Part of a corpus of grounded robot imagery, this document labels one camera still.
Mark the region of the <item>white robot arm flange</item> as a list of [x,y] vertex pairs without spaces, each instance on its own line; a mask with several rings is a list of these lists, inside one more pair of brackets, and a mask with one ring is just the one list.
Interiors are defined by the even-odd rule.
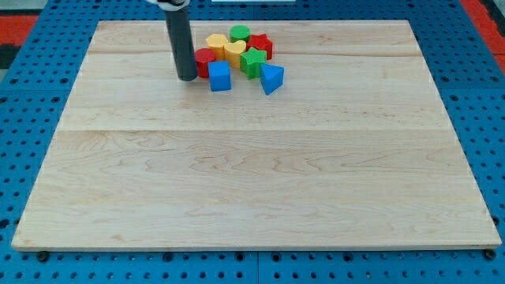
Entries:
[[146,0],[147,2],[157,5],[160,9],[168,12],[184,9],[190,0]]

